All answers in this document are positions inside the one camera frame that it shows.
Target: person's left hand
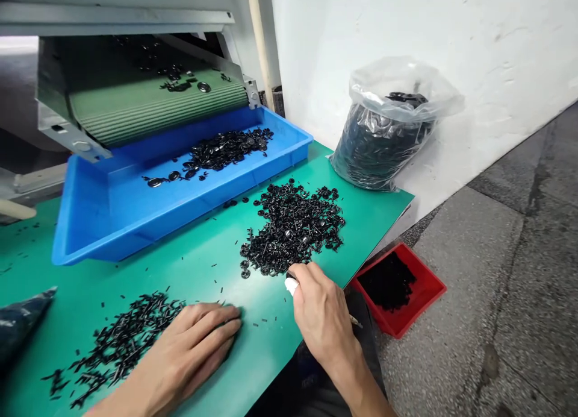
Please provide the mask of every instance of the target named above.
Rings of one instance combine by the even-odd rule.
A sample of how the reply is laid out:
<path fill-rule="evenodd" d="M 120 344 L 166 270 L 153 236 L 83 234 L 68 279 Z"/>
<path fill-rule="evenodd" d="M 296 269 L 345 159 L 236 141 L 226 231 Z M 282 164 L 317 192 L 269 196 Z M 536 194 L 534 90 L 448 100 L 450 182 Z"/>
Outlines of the person's left hand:
<path fill-rule="evenodd" d="M 185 307 L 126 381 L 87 417 L 161 417 L 174 411 L 221 365 L 241 327 L 236 307 Z"/>

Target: dark cloth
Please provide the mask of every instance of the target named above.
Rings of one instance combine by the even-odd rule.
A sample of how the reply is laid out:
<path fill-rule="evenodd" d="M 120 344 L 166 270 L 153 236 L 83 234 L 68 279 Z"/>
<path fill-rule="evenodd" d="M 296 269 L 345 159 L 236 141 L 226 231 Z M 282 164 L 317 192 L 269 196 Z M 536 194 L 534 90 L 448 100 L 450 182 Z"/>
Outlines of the dark cloth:
<path fill-rule="evenodd" d="M 385 395 L 369 309 L 358 292 L 350 293 L 346 300 L 349 313 L 363 325 L 363 328 L 353 326 L 353 332 L 361 344 L 373 378 Z M 331 379 L 302 343 L 247 414 L 247 417 L 260 416 L 345 417 L 351 416 L 351 412 Z"/>

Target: tool in hand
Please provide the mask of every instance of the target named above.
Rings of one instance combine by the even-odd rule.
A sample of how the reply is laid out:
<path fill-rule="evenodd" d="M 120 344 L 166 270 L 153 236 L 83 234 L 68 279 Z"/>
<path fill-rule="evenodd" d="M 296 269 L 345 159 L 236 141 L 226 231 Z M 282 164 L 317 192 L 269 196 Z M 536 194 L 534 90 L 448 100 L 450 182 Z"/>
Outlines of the tool in hand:
<path fill-rule="evenodd" d="M 285 279 L 285 287 L 287 288 L 291 296 L 293 296 L 293 294 L 295 293 L 295 289 L 297 289 L 298 285 L 299 282 L 292 277 L 287 277 Z M 363 328 L 363 325 L 361 325 L 361 323 L 357 319 L 355 319 L 352 315 L 349 315 L 349 320 L 353 325 L 357 325 L 359 328 Z"/>

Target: plastic bag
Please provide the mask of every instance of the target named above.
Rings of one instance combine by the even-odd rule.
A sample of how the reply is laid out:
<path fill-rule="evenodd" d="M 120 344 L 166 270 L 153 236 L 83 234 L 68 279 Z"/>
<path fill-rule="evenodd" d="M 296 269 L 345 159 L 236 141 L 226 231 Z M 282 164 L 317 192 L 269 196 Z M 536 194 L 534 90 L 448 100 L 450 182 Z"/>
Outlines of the plastic bag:
<path fill-rule="evenodd" d="M 56 287 L 19 303 L 0 309 L 0 369 L 16 351 L 46 311 L 56 293 Z"/>
<path fill-rule="evenodd" d="M 394 191 L 394 176 L 439 120 L 464 109 L 464 97 L 437 71 L 411 57 L 384 57 L 353 71 L 353 104 L 330 156 L 339 176 L 365 189 Z"/>

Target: blue plastic tray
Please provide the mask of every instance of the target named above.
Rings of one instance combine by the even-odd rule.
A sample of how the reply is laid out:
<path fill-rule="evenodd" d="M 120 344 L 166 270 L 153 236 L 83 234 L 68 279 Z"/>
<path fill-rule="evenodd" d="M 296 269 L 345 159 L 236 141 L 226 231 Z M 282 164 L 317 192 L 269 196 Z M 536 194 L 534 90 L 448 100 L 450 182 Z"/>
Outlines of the blue plastic tray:
<path fill-rule="evenodd" d="M 195 177 L 150 188 L 142 179 L 180 171 L 191 146 L 200 139 L 257 127 L 275 133 L 267 157 L 255 152 L 220 172 L 208 170 L 204 181 Z M 52 262 L 118 262 L 307 158 L 312 141 L 311 135 L 267 108 L 247 107 L 115 149 L 113 158 L 96 164 L 72 156 Z M 175 157 L 182 158 L 175 163 Z"/>

